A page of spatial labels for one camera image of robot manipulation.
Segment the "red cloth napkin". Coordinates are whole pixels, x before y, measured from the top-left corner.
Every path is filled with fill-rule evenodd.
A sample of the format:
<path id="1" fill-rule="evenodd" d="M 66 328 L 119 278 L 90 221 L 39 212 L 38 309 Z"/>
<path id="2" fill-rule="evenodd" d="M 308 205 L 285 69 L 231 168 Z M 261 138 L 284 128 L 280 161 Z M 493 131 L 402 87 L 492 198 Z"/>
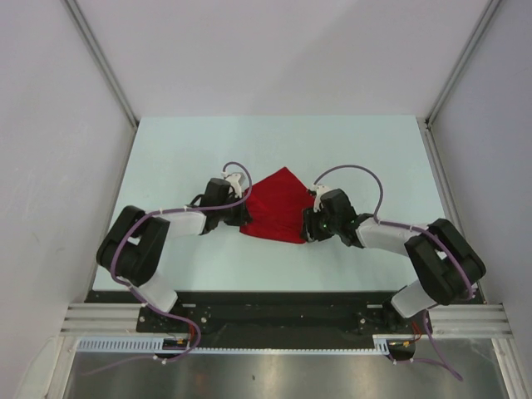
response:
<path id="1" fill-rule="evenodd" d="M 241 234 L 290 244 L 305 244 L 301 238 L 303 211 L 314 198 L 287 167 L 253 184 L 246 207 L 251 221 L 239 228 Z"/>

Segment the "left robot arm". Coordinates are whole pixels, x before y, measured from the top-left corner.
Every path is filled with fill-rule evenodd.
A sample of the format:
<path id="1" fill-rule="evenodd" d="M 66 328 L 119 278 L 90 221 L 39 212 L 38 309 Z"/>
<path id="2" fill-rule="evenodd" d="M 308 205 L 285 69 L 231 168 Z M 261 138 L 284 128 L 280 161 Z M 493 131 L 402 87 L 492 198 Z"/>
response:
<path id="1" fill-rule="evenodd" d="M 126 206 L 118 215 L 101 243 L 96 261 L 124 284 L 138 293 L 143 303 L 155 308 L 155 323 L 172 333 L 182 326 L 183 311 L 175 305 L 178 294 L 157 272 L 167 239 L 205 235 L 223 222 L 244 226 L 251 216 L 244 202 L 242 173 L 223 173 L 212 178 L 201 195 L 191 204 L 172 212 L 148 216 L 143 209 Z"/>

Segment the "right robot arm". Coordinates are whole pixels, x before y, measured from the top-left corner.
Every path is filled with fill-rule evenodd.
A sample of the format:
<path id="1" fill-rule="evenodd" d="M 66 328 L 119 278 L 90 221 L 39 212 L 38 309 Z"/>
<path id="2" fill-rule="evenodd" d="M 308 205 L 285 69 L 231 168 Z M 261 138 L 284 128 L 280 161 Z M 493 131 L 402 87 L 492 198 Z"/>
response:
<path id="1" fill-rule="evenodd" d="M 380 249 L 410 259 L 417 280 L 396 292 L 383 313 L 385 327 L 403 333 L 428 308 L 471 298 L 485 276 L 484 262 L 448 219 L 408 225 L 359 214 L 343 190 L 316 185 L 311 208 L 303 211 L 301 238 L 321 242 L 334 236 L 348 247 Z"/>

